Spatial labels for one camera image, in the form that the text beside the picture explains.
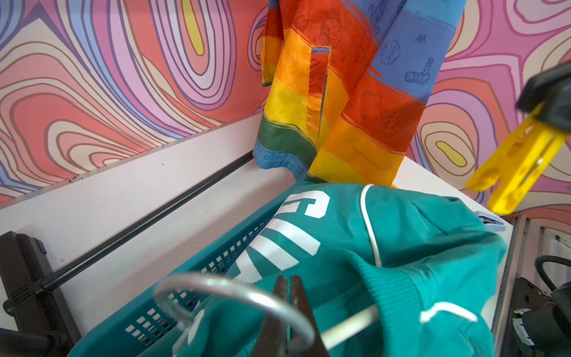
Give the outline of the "silver hook hanger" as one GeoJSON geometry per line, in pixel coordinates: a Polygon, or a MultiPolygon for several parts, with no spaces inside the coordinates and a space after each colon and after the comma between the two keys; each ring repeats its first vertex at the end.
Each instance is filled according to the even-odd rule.
{"type": "MultiPolygon", "coordinates": [[[[157,285],[153,292],[153,299],[157,305],[177,320],[181,326],[188,326],[196,320],[187,308],[174,303],[169,294],[177,289],[190,292],[205,293],[227,300],[236,301],[254,309],[277,315],[284,312],[283,317],[288,323],[287,356],[291,352],[299,351],[301,343],[291,339],[293,327],[301,330],[306,327],[303,316],[290,303],[290,279],[279,276],[272,292],[266,292],[252,285],[242,284],[221,275],[206,275],[202,273],[187,273],[168,278],[157,285]]],[[[367,307],[350,318],[335,325],[324,333],[320,333],[328,352],[340,343],[358,335],[379,320],[379,311],[375,305],[367,307]]]]}

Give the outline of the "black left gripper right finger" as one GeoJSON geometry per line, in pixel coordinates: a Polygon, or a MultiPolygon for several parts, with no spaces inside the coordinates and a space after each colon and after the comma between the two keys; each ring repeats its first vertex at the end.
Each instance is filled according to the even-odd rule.
{"type": "Polygon", "coordinates": [[[291,339],[295,339],[301,343],[301,347],[297,352],[291,352],[291,356],[307,356],[307,357],[328,357],[330,354],[324,345],[318,330],[309,299],[306,294],[303,281],[300,276],[290,278],[290,303],[301,313],[303,322],[307,328],[302,330],[297,327],[291,329],[291,339]]]}

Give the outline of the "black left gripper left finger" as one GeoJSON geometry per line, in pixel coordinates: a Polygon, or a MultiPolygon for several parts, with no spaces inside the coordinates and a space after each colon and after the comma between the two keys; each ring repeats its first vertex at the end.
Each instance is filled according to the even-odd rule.
{"type": "Polygon", "coordinates": [[[266,312],[251,357],[286,357],[288,343],[288,323],[284,312],[272,315],[266,312]]]}

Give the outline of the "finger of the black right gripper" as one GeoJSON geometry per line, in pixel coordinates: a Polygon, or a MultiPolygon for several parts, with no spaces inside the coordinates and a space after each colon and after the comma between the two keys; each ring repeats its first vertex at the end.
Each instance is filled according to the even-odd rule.
{"type": "Polygon", "coordinates": [[[529,78],[516,108],[547,126],[570,133],[570,61],[529,78]]]}

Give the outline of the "multicolour patchwork jacket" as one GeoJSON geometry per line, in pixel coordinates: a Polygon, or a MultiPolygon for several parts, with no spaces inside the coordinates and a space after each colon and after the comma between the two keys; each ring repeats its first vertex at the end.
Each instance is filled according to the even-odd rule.
{"type": "Polygon", "coordinates": [[[463,1],[271,1],[253,156],[296,180],[393,183],[463,1]]]}

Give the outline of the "teal green jacket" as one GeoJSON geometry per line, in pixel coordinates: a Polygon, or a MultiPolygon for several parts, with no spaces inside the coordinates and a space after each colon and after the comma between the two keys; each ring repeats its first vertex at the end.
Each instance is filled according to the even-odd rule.
{"type": "Polygon", "coordinates": [[[332,356],[492,356],[482,312],[504,240],[455,197],[372,184],[299,184],[227,272],[266,291],[298,276],[318,330],[378,320],[332,356]]]}

